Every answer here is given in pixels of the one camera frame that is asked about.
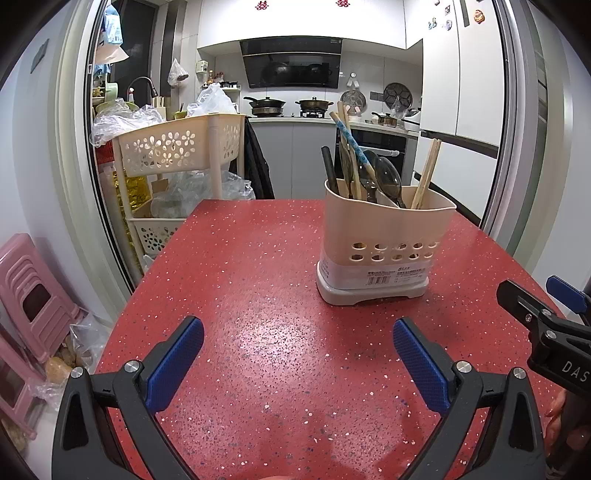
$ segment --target fridge magnet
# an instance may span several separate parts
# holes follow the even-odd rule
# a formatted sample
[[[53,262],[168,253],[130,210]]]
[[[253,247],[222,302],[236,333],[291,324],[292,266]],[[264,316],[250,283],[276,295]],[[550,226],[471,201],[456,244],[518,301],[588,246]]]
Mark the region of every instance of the fridge magnet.
[[[474,21],[476,23],[484,22],[484,13],[482,13],[482,10],[476,10],[474,12]]]

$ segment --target gray lower cabinet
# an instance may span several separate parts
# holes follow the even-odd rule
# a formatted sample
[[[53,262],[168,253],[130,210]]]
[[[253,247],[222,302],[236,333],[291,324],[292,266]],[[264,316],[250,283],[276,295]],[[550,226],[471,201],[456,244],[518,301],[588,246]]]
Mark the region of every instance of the gray lower cabinet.
[[[326,172],[320,152],[335,156],[334,125],[303,122],[253,122],[276,199],[323,199]]]

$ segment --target blue gripper pad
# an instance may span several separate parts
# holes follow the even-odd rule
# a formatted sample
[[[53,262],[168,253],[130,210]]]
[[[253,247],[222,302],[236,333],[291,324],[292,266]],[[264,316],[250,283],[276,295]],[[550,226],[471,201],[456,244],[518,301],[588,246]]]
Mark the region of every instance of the blue gripper pad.
[[[168,407],[203,346],[205,331],[201,320],[188,317],[185,322],[188,325],[184,327],[178,338],[173,338],[177,336],[175,331],[169,340],[154,347],[156,349],[172,341],[171,345],[166,345],[167,352],[146,382],[145,404],[152,415]]]
[[[546,280],[546,291],[575,313],[582,314],[587,311],[585,295],[556,275],[552,275]]]
[[[447,381],[421,342],[402,319],[394,323],[394,348],[413,378],[427,408],[441,415],[450,407]]]

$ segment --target white countertop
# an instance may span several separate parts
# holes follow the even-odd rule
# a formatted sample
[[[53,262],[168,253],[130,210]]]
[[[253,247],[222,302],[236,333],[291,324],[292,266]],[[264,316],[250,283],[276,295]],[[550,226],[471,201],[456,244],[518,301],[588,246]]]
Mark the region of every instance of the white countertop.
[[[249,118],[250,123],[276,122],[276,123],[308,123],[308,124],[328,124],[334,125],[332,118],[302,118],[299,116],[273,116],[268,118]],[[398,135],[407,138],[418,138],[419,132],[413,132],[398,127],[385,127],[383,125],[366,124],[365,122],[351,122],[351,128],[357,130],[367,130],[370,132]]]

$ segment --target pink plastic stool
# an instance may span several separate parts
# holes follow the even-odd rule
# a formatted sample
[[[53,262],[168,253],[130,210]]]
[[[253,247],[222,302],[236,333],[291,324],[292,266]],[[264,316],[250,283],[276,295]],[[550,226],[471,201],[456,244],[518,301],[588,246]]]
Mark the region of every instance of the pink plastic stool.
[[[31,439],[37,436],[33,426],[40,413],[35,409],[40,401],[33,396],[32,388],[45,381],[36,367],[25,349],[0,325],[0,410]]]
[[[40,363],[56,352],[81,314],[26,233],[0,248],[0,300]]]

